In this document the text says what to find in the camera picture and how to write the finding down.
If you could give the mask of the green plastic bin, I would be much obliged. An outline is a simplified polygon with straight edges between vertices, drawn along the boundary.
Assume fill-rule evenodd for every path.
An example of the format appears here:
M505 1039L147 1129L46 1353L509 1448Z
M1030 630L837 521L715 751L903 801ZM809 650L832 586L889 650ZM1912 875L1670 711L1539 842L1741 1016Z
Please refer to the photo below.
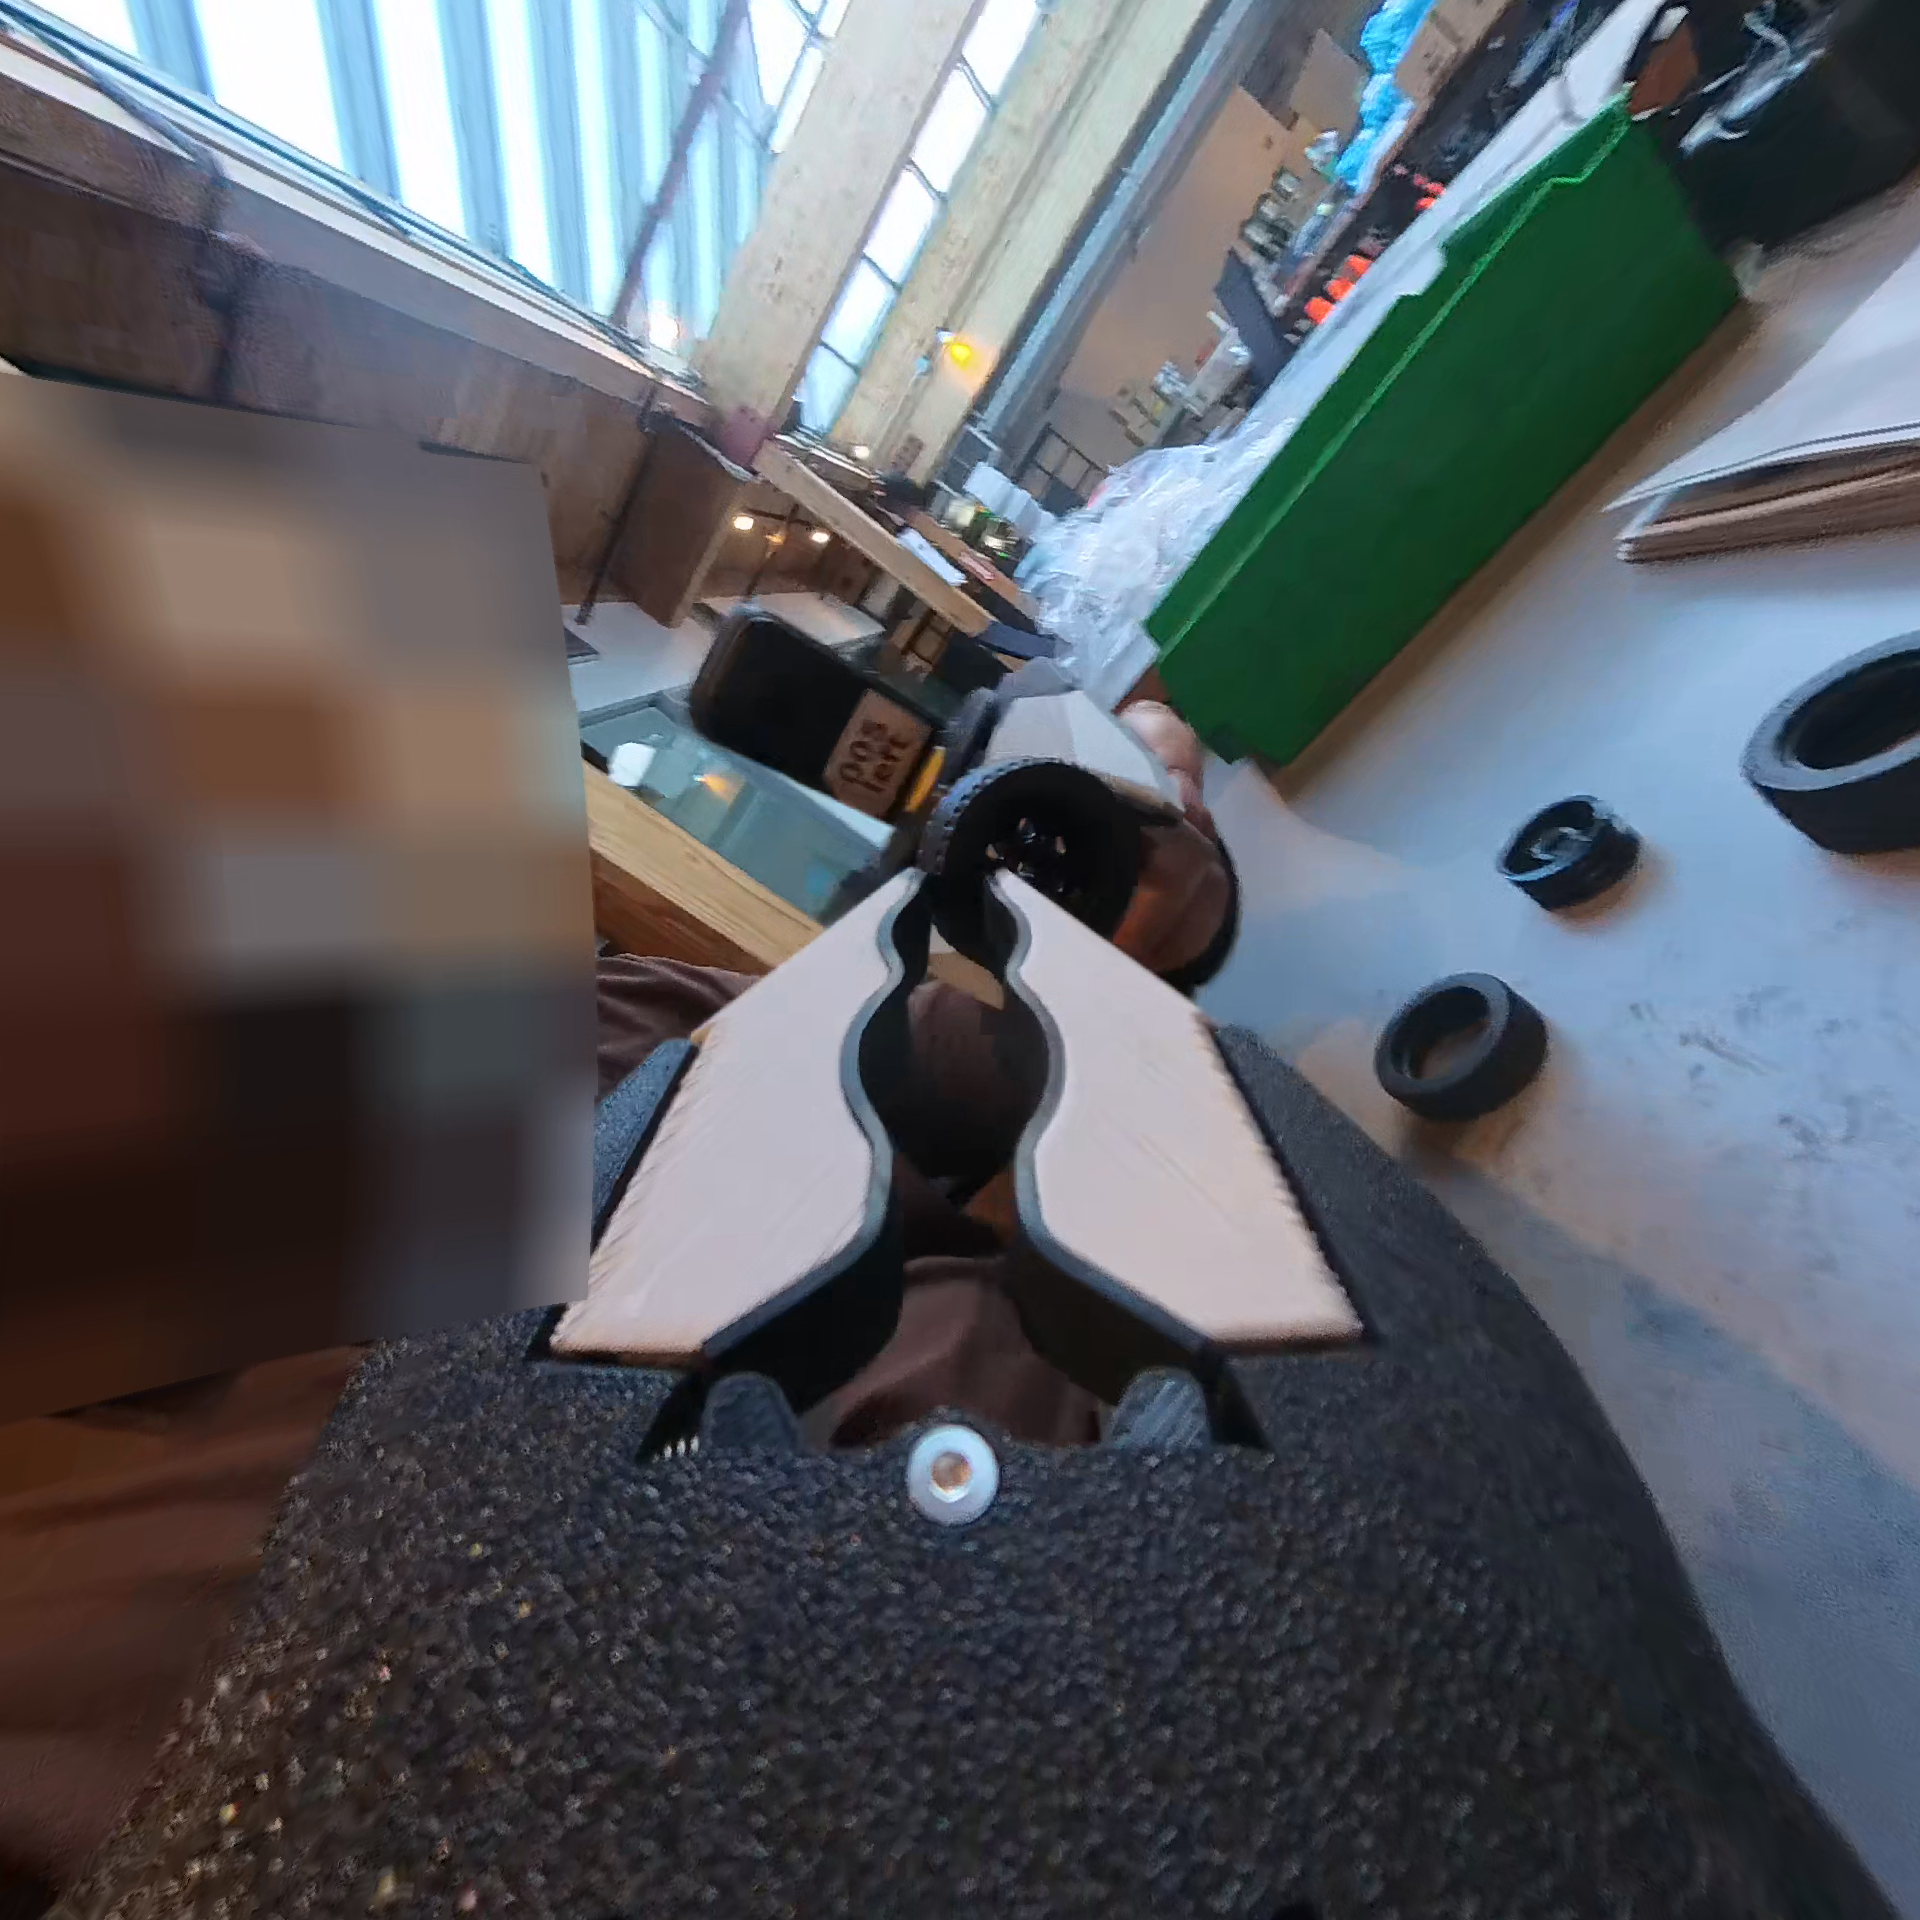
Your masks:
M1144 628L1225 759L1289 763L1738 303L1625 96L1443 240Z

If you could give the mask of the black toy wheel rim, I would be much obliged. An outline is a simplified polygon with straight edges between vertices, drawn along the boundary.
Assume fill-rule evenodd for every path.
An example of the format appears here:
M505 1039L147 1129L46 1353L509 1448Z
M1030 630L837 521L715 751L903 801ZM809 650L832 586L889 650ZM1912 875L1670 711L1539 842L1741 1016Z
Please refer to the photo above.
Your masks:
M1545 909L1600 898L1639 863L1643 836L1597 796L1555 800L1507 839L1498 874Z
M1079 909L1101 880L1101 851L1089 830L1032 812L997 828L990 862L1069 909Z

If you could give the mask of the clear plastic bags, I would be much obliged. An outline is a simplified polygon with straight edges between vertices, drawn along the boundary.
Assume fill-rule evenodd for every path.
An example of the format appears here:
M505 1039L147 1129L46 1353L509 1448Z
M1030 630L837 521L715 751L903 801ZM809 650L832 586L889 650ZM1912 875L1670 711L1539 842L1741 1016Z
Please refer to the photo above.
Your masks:
M1029 555L1040 635L1069 680L1116 710L1159 659L1146 617L1295 436L1298 413L1247 419L1209 443L1162 446L1116 467Z

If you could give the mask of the person's brown garment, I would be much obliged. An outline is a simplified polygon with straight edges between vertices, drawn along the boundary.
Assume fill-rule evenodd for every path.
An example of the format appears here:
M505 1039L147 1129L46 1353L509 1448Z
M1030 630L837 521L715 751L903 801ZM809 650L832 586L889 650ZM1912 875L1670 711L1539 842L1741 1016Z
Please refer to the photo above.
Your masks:
M804 1414L880 1442L955 1407L1085 1443L1101 1399L1012 1301L1012 1201L989 1195L1024 1115L1004 1010L928 976L910 1004L898 1152L903 1306L880 1353ZM365 1355L347 1345L5 1425L5 1916L40 1916L142 1783L251 1585L285 1487Z

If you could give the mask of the black toy tire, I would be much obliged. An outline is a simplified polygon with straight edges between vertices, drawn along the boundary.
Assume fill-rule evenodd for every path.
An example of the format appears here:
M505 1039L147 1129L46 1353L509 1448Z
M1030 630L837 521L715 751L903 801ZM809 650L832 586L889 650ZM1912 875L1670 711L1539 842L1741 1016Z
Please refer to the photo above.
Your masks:
M1023 814L1086 828L1101 851L1101 877L1086 899L1069 909L1020 875L997 870L997 830ZM918 847L931 916L950 948L987 964L1009 956L1012 924L1002 912L997 877L1015 877L1063 908L1098 938L1113 938L1134 898L1143 866L1146 817L1103 779L1063 762L1026 759L974 767L933 810Z
M1489 1117L1541 1076L1549 1058L1542 1011L1489 972L1456 972L1411 996L1375 1048L1381 1089L1439 1123Z
M1759 722L1741 774L1824 851L1914 851L1918 633L1881 640L1790 692Z

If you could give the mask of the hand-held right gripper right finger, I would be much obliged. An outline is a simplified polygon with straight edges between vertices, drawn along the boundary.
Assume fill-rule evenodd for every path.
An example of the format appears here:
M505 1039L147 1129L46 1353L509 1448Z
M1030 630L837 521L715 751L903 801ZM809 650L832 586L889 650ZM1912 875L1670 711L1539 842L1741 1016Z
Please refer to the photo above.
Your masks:
M1228 1364L1364 1339L1364 1317L1212 1022L1018 875L989 924L1030 1032L1012 1153L1020 1317L1109 1401L1151 1370L1220 1391Z

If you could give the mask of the black power adapter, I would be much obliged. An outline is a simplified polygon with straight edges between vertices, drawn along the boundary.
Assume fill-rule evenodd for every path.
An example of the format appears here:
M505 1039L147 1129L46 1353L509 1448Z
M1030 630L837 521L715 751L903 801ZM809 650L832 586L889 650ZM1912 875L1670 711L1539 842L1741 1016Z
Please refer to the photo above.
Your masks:
M1779 248L1916 169L1914 1L1659 4L1627 80L1720 249Z

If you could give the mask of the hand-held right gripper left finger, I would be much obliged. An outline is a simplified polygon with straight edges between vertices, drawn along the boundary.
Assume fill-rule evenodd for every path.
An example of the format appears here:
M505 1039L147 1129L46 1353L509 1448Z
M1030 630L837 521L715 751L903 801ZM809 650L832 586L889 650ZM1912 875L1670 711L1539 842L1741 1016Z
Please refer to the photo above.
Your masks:
M898 1153L870 1088L924 969L924 880L903 871L603 1101L588 1289L554 1355L821 1399L886 1345Z

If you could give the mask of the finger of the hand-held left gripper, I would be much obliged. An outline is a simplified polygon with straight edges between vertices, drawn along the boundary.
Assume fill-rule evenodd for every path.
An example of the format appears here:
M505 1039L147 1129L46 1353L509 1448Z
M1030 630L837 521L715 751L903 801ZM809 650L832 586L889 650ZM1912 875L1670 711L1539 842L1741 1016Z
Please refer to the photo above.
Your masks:
M1187 816L1172 767L1079 687L1030 692L999 710L979 770L1029 759L1063 762L1090 774L1149 820L1180 821Z

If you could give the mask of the instruction booklet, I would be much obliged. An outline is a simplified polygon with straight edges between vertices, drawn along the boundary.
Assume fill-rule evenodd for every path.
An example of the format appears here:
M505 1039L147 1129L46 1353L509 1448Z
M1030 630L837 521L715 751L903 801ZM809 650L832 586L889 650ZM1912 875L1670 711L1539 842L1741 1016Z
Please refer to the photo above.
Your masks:
M1918 523L1918 254L1771 396L1614 500L1614 550L1670 564Z

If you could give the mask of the person's left hand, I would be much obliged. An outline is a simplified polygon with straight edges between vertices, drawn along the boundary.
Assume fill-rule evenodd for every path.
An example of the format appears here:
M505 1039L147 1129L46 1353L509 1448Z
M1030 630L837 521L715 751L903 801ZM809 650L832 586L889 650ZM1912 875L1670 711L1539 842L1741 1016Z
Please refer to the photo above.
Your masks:
M1159 699L1137 699L1120 723L1176 783L1178 824L1144 828L1143 866L1114 945L1185 996L1228 964L1239 938L1240 885L1204 800L1206 751L1196 731Z

